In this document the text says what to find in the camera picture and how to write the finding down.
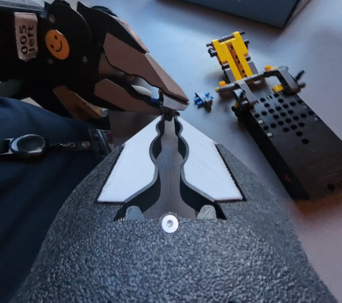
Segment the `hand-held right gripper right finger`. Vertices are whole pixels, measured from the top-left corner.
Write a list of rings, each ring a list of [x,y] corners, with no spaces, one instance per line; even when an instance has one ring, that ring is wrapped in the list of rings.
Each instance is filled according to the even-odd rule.
[[[174,118],[174,126],[185,186],[213,203],[242,201],[217,143],[180,117]]]

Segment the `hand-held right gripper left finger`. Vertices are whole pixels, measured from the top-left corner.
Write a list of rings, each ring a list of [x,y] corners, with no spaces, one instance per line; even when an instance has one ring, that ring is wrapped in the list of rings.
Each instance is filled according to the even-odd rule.
[[[123,145],[97,202],[128,203],[156,183],[165,119],[155,118]]]

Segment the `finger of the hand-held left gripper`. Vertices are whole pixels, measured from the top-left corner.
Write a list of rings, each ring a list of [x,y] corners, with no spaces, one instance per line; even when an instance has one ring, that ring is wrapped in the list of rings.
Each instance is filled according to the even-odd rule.
[[[127,112],[161,115],[159,107],[149,103],[151,96],[137,92],[126,83],[120,86],[109,79],[101,80],[95,85],[94,95]],[[176,110],[176,115],[178,111],[184,111],[188,107],[187,101],[175,99],[165,93],[164,95],[169,97],[165,99],[165,106]]]
[[[153,87],[181,102],[188,97],[173,78],[153,59],[149,52],[141,53],[130,45],[107,33],[104,52],[109,64],[118,70],[144,79]]]

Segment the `small grey yellow brick assembly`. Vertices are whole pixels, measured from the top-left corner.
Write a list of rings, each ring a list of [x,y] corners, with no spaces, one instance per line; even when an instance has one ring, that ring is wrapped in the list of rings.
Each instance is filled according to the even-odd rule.
[[[168,96],[164,95],[164,92],[161,89],[158,89],[158,97],[150,97],[149,103],[155,106],[158,106],[160,112],[166,121],[172,121],[172,119],[176,115],[176,110],[165,106],[165,99],[169,99]]]

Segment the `grey connector with blue pins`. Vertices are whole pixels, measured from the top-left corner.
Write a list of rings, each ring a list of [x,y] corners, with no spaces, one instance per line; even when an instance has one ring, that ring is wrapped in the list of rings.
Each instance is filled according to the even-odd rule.
[[[213,96],[209,92],[195,92],[194,103],[198,108],[204,107],[207,110],[211,110]]]

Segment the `black perforated battery box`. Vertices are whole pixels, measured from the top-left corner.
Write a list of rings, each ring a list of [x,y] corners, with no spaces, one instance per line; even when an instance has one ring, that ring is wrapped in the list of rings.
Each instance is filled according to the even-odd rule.
[[[234,113],[251,134],[277,177],[295,200],[341,193],[341,139],[298,96],[257,98]]]

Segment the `yellow grey brick arm assembly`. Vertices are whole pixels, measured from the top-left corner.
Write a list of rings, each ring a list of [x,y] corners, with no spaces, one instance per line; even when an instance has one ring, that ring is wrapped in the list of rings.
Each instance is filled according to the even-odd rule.
[[[232,111],[237,117],[253,109],[259,102],[250,88],[255,82],[265,82],[266,79],[275,77],[279,84],[272,89],[273,93],[286,96],[299,93],[306,85],[301,81],[304,71],[292,76],[286,66],[267,65],[263,72],[258,72],[254,62],[250,60],[250,41],[242,38],[244,34],[245,32],[236,31],[206,44],[210,57],[216,57],[226,77],[226,81],[219,82],[216,93],[221,97],[233,95],[235,104]]]

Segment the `grey desk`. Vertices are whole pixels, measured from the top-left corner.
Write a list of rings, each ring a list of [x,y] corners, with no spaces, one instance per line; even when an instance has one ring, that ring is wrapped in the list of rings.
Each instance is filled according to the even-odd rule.
[[[190,99],[196,90],[214,91],[222,78],[206,43],[235,28],[245,31],[259,70],[267,64],[288,66],[293,75],[305,70],[306,87],[300,97],[341,138],[341,0],[312,0],[283,29],[179,0],[94,3],[109,6],[126,20]],[[182,117],[272,185],[311,258],[341,258],[341,193],[313,203],[294,203],[250,134],[237,122],[231,104],[217,98],[212,111],[206,113],[192,103]]]

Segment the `person's left hand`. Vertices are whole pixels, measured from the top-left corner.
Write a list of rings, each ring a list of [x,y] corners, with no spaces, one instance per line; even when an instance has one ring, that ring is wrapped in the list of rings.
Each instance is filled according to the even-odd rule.
[[[119,17],[115,17],[115,19],[120,22],[120,24],[128,31],[128,33],[134,38],[134,40],[139,44],[140,47],[142,47],[142,49],[149,53],[148,48],[145,46],[145,44],[143,43],[143,41],[140,39],[140,37],[136,34],[136,32],[131,28],[131,26],[124,21],[123,19],[119,18]]]

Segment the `clear badge holder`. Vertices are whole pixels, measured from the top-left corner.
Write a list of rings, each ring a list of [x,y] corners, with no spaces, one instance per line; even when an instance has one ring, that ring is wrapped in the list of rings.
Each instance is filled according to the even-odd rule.
[[[113,151],[112,134],[109,130],[88,129],[91,147],[100,158],[105,158]]]

